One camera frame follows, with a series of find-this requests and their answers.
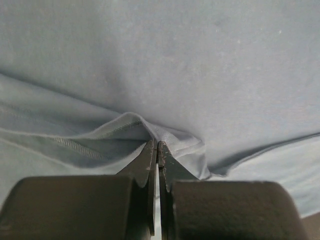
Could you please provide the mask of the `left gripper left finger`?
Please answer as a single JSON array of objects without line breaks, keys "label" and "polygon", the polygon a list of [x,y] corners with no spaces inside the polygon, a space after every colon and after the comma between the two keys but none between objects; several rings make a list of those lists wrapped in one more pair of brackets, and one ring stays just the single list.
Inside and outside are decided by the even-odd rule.
[{"label": "left gripper left finger", "polygon": [[117,174],[132,178],[126,226],[127,237],[155,235],[157,141],[152,139],[141,153]]}]

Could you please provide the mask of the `grey blue t shirt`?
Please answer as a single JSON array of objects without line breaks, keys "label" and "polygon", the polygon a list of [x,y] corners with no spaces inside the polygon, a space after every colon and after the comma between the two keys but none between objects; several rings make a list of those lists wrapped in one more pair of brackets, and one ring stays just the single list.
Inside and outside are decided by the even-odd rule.
[{"label": "grey blue t shirt", "polygon": [[320,210],[317,0],[3,0],[0,197],[113,174],[151,138],[205,180]]}]

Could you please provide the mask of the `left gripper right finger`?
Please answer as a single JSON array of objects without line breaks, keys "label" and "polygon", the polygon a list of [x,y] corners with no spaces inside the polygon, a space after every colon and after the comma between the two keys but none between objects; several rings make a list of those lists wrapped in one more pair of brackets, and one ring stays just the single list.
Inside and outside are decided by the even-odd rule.
[{"label": "left gripper right finger", "polygon": [[159,169],[161,238],[163,240],[174,240],[172,183],[175,181],[196,181],[197,178],[173,157],[167,144],[163,141],[159,141],[157,146],[157,163]]}]

